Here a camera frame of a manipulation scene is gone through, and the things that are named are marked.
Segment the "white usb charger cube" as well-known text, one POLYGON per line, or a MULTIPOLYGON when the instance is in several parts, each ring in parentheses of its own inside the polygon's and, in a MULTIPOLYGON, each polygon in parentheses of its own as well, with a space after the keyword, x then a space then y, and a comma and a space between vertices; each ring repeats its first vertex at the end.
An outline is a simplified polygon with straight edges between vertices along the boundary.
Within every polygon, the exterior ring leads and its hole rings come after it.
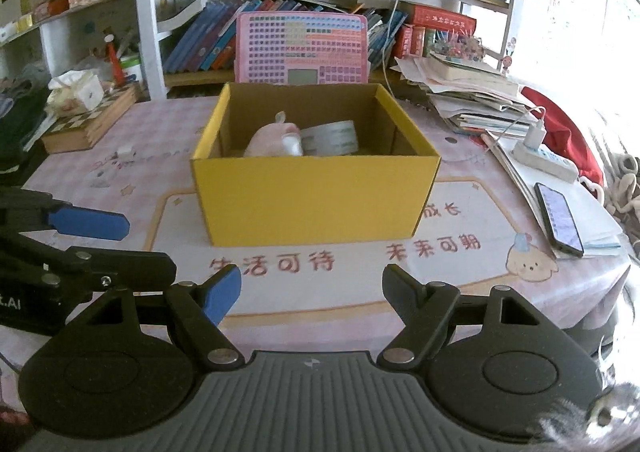
POLYGON ((132 145, 125 145, 117 149, 116 156, 122 161, 134 160, 134 157, 136 157, 136 150, 132 145))

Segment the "pink plush pig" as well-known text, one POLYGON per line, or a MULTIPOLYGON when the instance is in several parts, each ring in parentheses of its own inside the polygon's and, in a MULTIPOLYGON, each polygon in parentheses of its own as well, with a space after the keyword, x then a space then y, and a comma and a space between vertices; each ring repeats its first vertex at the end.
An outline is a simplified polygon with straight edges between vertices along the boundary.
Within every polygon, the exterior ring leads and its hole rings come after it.
POLYGON ((281 137, 285 133, 297 133, 299 127, 286 120, 285 112, 277 112, 273 123, 268 123, 258 129, 250 139, 244 151, 244 157, 288 157, 282 154, 281 137))

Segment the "green white jar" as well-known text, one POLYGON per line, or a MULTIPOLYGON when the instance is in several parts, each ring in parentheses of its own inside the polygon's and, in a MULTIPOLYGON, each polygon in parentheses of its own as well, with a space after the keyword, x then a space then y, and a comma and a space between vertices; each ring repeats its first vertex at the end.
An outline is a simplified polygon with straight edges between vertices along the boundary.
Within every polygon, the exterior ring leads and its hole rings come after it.
POLYGON ((126 83, 143 83, 141 58, 138 54, 122 56, 120 66, 122 66, 122 73, 125 76, 126 83))

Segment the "red figurine pen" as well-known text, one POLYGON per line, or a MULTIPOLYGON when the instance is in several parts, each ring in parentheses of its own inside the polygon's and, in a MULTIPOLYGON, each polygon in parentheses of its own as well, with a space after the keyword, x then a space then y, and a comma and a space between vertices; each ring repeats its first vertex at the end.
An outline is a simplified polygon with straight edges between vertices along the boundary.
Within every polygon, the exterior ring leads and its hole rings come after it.
POLYGON ((116 86, 123 86, 126 83, 126 77, 122 71, 122 65, 119 63, 116 50, 114 47, 115 37, 112 34, 106 34, 104 36, 105 52, 110 61, 113 78, 116 86))

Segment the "pink checkered tablecloth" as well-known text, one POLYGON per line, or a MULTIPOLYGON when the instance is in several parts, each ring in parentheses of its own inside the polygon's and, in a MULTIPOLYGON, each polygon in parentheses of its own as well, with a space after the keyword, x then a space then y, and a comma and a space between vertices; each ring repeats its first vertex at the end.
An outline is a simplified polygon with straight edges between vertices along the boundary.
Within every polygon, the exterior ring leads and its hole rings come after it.
POLYGON ((390 264, 464 294, 509 286, 562 328, 608 320, 627 250, 556 253, 483 143, 377 89, 348 110, 361 153, 247 157, 274 115, 238 89, 142 102, 92 149, 47 157, 26 187, 121 213, 119 248, 167 253, 180 281, 236 265, 241 295, 221 327, 242 354, 378 354, 402 326, 382 293, 390 264))

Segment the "white tube bottle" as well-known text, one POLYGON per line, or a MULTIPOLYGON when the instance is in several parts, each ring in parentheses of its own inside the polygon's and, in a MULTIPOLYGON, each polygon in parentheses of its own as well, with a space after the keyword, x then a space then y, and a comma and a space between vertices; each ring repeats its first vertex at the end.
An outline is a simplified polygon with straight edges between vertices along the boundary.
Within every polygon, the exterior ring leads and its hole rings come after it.
POLYGON ((281 137, 282 154, 284 156, 303 156, 302 139, 297 133, 285 133, 281 137))

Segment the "tissue pack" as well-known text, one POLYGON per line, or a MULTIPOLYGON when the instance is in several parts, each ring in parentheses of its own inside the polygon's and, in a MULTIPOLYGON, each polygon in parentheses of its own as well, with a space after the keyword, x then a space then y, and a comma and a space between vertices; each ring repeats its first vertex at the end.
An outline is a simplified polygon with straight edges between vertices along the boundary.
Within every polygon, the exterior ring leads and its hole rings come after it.
POLYGON ((52 78, 46 109, 62 118, 91 112, 102 102, 104 90, 93 70, 70 70, 52 78))

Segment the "yellow cardboard box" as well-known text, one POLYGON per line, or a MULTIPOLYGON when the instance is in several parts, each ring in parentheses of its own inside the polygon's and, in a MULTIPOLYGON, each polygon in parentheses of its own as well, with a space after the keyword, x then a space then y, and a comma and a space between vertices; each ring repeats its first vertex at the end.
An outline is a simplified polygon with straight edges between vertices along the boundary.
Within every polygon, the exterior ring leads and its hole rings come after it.
POLYGON ((191 158, 209 240, 219 247, 409 238, 439 166, 436 149, 379 84, 228 83, 191 158), (244 157, 277 112, 300 129, 352 120, 358 152, 244 157))

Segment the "black smartphone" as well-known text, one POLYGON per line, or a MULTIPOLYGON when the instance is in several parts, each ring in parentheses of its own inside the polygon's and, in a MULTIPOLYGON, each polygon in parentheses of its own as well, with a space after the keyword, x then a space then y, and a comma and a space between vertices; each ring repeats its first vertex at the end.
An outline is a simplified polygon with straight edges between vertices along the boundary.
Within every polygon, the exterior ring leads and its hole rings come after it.
POLYGON ((564 195, 540 182, 534 185, 534 190, 551 246, 563 253, 582 258, 584 245, 564 195))

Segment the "white charger plug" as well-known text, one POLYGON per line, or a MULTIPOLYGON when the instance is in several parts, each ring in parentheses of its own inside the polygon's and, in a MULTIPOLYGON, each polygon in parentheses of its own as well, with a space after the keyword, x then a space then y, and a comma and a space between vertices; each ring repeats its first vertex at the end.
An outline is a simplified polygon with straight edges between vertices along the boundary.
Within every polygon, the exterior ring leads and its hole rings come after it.
POLYGON ((523 145, 526 149, 530 149, 531 151, 539 149, 547 133, 546 127, 544 126, 546 108, 544 108, 544 106, 538 106, 536 111, 539 112, 539 117, 536 123, 529 126, 523 141, 523 145))

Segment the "white power strip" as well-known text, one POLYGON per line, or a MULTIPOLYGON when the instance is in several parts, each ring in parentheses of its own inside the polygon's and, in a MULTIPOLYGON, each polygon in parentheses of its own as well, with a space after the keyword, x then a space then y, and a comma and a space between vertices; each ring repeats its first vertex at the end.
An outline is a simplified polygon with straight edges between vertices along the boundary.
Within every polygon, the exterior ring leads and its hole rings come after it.
POLYGON ((553 175, 564 182, 573 183, 579 177, 578 168, 572 160, 556 155, 544 144, 538 149, 530 149, 523 142, 518 142, 512 149, 512 154, 520 164, 553 175))

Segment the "pile of clothes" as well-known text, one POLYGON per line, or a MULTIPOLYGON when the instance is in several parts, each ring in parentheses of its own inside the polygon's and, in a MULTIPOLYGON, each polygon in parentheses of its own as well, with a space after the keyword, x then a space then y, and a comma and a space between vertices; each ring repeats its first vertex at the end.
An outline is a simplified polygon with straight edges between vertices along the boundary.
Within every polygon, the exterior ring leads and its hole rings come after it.
POLYGON ((1 170, 18 167, 29 152, 29 142, 46 119, 47 83, 15 80, 1 91, 1 170))

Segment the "grey tape roll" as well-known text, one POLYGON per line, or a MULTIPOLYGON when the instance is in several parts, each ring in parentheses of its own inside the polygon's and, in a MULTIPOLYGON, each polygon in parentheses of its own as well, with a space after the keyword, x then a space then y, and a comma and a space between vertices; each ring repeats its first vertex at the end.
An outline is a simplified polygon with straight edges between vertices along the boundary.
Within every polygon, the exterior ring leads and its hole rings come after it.
POLYGON ((352 120, 323 123, 300 131, 307 156, 342 156, 358 152, 359 143, 352 120))

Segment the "stack of papers and books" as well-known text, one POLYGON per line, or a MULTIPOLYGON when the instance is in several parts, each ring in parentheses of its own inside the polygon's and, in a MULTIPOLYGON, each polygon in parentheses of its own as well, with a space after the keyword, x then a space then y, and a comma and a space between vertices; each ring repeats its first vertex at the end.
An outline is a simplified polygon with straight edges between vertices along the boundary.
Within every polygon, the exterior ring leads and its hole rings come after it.
POLYGON ((521 138, 537 121, 535 105, 518 82, 484 62, 432 53, 398 58, 394 68, 458 131, 521 138))

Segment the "row of blue books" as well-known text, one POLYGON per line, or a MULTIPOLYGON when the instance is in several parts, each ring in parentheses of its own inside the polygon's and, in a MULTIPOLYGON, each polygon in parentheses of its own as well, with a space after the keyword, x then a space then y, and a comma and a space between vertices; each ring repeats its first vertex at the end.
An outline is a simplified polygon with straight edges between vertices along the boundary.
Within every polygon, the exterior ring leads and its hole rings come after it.
POLYGON ((207 70, 232 42, 235 22, 243 12, 270 10, 278 0, 230 0, 207 3, 172 51, 165 57, 165 74, 207 70))

